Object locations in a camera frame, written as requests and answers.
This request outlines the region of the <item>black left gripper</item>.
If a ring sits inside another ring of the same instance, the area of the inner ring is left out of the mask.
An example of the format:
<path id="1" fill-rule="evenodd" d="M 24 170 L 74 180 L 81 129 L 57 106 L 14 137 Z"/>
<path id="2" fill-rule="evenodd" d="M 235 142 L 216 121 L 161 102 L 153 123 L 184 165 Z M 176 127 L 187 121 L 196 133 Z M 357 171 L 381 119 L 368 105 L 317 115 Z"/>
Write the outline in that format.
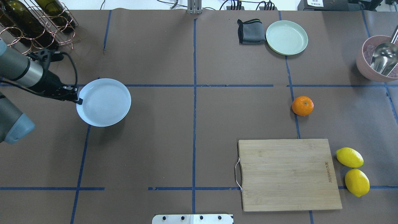
<path id="1" fill-rule="evenodd" d="M 77 105 L 83 103 L 83 99 L 79 97 L 79 88 L 63 84 L 51 71 L 47 71 L 37 84 L 30 87 L 30 90 L 56 100 L 70 101 Z"/>

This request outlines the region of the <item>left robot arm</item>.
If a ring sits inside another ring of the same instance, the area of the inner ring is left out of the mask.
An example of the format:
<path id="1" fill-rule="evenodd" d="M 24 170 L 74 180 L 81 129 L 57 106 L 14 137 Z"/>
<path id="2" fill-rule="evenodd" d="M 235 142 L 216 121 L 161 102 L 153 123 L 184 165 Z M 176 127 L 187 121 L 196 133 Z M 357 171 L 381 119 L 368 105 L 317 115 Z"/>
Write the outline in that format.
<path id="1" fill-rule="evenodd" d="M 60 101 L 70 101 L 81 105 L 83 100 L 78 96 L 75 82 L 68 86 L 49 70 L 51 62 L 61 61 L 68 53 L 41 49 L 23 55 L 9 47 L 3 40 L 0 42 L 1 83 L 9 84 L 31 94 Z M 1 93 L 1 142 L 14 144 L 28 135 L 35 128 L 31 119 Z"/>

